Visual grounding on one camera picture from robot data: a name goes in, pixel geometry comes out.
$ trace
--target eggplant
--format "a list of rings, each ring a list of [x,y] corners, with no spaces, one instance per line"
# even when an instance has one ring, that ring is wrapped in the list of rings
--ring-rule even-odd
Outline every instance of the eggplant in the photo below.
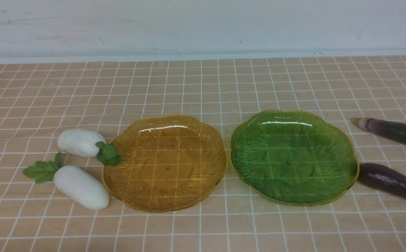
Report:
[[[406,176],[387,166],[361,163],[357,181],[369,188],[406,199]]]
[[[351,123],[363,131],[406,145],[406,124],[395,121],[384,121],[374,118],[352,118]]]

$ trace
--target flower-shaped plate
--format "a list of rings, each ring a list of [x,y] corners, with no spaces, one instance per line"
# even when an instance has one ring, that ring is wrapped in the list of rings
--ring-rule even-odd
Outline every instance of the flower-shaped plate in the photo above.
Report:
[[[104,167],[103,183],[124,204],[143,212],[198,204],[227,168],[219,132],[187,115],[142,119],[112,143],[122,161]]]
[[[306,206],[340,198],[359,171],[349,138],[305,111],[263,111],[238,126],[231,163],[262,196]]]

